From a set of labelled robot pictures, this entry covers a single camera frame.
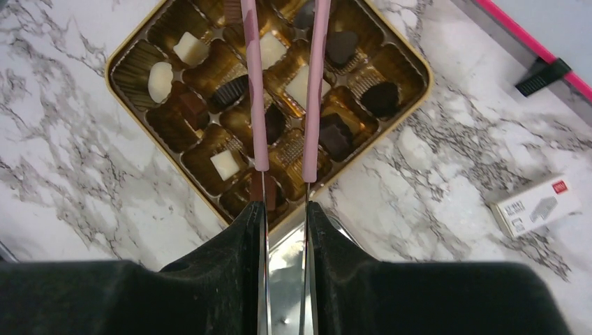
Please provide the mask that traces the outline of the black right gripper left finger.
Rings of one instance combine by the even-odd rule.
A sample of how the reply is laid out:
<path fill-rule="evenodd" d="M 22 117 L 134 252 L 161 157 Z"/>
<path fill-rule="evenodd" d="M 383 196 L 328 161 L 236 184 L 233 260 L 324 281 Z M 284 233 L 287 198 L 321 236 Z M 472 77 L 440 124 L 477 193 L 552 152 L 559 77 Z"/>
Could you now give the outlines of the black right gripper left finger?
<path fill-rule="evenodd" d="M 159 271 L 129 260 L 1 264 L 2 334 L 262 334 L 266 211 Z"/>

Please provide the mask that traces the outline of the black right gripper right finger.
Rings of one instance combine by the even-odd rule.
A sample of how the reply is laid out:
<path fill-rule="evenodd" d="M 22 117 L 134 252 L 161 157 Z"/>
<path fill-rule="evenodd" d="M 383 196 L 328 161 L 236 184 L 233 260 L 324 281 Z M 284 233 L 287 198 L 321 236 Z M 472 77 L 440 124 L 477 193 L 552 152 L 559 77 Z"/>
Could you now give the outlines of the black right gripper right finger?
<path fill-rule="evenodd" d="M 306 206 L 316 334 L 569 334 L 544 281 L 516 262 L 386 262 Z"/>

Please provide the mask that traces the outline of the brown chocolate apart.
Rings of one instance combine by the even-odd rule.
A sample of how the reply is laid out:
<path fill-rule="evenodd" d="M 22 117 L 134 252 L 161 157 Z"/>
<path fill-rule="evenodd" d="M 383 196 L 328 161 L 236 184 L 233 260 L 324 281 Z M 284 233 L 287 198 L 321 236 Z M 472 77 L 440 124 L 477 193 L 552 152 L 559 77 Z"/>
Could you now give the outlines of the brown chocolate apart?
<path fill-rule="evenodd" d="M 267 210 L 275 211 L 276 197 L 277 185 L 272 176 L 267 172 L 252 172 L 251 185 L 249 186 L 249 200 L 263 201 L 265 199 Z"/>

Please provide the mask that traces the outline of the white chocolate piece front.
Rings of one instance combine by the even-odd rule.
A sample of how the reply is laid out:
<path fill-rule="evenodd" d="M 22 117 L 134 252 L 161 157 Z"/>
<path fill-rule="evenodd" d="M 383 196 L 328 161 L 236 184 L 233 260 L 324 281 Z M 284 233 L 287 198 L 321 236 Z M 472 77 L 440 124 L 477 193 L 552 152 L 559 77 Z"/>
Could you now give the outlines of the white chocolate piece front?
<path fill-rule="evenodd" d="M 226 181 L 240 171 L 240 165 L 236 161 L 231 150 L 222 151 L 210 158 L 215 170 L 222 181 Z"/>

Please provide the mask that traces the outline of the dark square chocolate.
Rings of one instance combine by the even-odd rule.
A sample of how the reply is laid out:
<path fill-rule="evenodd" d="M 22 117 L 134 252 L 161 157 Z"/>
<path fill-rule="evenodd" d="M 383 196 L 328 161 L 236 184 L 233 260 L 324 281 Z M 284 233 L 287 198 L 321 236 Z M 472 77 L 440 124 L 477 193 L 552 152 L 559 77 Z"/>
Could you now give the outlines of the dark square chocolate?
<path fill-rule="evenodd" d="M 320 118 L 319 142 L 334 161 L 343 161 L 350 154 L 353 134 L 338 114 Z"/>

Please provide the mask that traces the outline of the dark oval chocolate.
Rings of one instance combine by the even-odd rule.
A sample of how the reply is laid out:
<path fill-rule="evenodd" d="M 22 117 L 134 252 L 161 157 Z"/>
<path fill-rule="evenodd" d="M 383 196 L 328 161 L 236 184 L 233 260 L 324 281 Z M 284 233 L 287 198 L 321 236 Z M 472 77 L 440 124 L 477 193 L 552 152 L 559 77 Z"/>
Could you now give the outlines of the dark oval chocolate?
<path fill-rule="evenodd" d="M 274 144 L 283 134 L 286 117 L 281 109 L 272 103 L 265 112 L 267 144 Z"/>

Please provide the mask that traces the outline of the dark brown chocolate front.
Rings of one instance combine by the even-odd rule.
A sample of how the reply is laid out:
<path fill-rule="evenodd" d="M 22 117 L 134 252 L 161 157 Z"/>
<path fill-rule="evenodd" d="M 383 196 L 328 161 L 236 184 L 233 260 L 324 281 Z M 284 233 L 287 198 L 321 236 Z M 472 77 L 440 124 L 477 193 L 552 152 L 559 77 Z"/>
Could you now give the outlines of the dark brown chocolate front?
<path fill-rule="evenodd" d="M 182 103 L 182 115 L 193 130 L 204 129 L 209 123 L 207 106 L 193 92 L 186 92 L 179 96 Z"/>

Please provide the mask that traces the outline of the dark round ridged chocolate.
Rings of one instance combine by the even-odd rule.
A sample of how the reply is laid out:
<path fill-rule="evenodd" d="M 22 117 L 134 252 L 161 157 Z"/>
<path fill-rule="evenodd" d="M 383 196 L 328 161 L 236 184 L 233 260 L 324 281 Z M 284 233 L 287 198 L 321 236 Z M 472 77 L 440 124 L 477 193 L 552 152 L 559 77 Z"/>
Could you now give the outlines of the dark round ridged chocolate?
<path fill-rule="evenodd" d="M 367 89 L 360 102 L 377 118 L 391 117 L 399 104 L 399 87 L 393 82 L 381 82 Z"/>

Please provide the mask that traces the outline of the dark fluted cup chocolate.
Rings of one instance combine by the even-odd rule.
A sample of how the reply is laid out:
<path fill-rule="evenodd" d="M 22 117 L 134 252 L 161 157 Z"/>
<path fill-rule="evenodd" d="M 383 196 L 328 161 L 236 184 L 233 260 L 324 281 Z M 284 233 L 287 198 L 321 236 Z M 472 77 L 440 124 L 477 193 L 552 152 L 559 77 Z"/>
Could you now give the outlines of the dark fluted cup chocolate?
<path fill-rule="evenodd" d="M 221 85 L 212 94 L 212 103 L 218 109 L 226 109 L 242 98 L 248 89 L 249 77 L 242 75 Z"/>

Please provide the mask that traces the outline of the white square chocolate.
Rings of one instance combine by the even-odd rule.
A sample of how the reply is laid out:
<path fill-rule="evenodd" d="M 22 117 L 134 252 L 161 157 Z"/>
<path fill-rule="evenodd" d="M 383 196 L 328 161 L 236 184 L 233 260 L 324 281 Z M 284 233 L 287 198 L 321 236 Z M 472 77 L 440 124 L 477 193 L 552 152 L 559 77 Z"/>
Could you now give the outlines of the white square chocolate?
<path fill-rule="evenodd" d="M 262 69 L 267 70 L 272 67 L 286 52 L 286 46 L 272 32 L 267 32 L 260 39 Z"/>
<path fill-rule="evenodd" d="M 172 51 L 183 63 L 190 67 L 195 67 L 207 58 L 209 46 L 186 31 L 178 43 L 173 46 Z"/>
<path fill-rule="evenodd" d="M 285 91 L 295 104 L 298 115 L 306 112 L 307 91 L 309 84 L 309 66 L 302 66 L 294 78 L 286 85 Z"/>

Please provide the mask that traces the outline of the pink silicone tongs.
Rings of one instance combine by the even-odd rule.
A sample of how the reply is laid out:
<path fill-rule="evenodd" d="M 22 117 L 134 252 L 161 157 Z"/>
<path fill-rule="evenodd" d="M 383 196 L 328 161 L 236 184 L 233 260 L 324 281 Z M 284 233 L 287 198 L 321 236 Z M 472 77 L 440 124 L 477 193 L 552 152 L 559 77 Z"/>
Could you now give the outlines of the pink silicone tongs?
<path fill-rule="evenodd" d="M 259 281 L 258 288 L 258 317 L 260 334 L 272 333 L 271 306 L 269 297 L 269 224 L 267 217 L 267 194 L 265 173 L 269 169 L 267 151 L 265 109 L 262 83 L 262 57 L 260 51 L 260 36 L 255 1 L 240 2 L 241 19 L 246 42 L 246 62 L 249 79 L 249 93 L 251 98 L 251 127 L 253 133 L 253 152 L 257 176 L 261 178 L 259 186 L 262 189 L 262 222 L 259 237 Z"/>

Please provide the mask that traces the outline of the white round chocolate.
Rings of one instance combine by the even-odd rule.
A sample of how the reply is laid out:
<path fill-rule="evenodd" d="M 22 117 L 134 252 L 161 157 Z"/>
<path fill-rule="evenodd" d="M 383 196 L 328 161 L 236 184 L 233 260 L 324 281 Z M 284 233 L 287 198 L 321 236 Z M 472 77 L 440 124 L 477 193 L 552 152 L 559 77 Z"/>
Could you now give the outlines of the white round chocolate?
<path fill-rule="evenodd" d="M 168 62 L 157 62 L 151 67 L 147 87 L 155 103 L 162 103 L 168 97 L 172 90 L 173 77 L 172 65 Z"/>

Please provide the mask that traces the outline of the brown round chocolate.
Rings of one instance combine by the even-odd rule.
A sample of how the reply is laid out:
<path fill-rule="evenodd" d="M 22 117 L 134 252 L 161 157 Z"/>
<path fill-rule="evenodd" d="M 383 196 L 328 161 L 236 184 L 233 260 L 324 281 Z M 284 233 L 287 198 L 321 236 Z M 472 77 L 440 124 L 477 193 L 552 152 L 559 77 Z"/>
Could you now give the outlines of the brown round chocolate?
<path fill-rule="evenodd" d="M 307 1 L 296 13 L 293 26 L 298 29 L 307 30 L 311 28 L 315 20 L 315 1 Z"/>

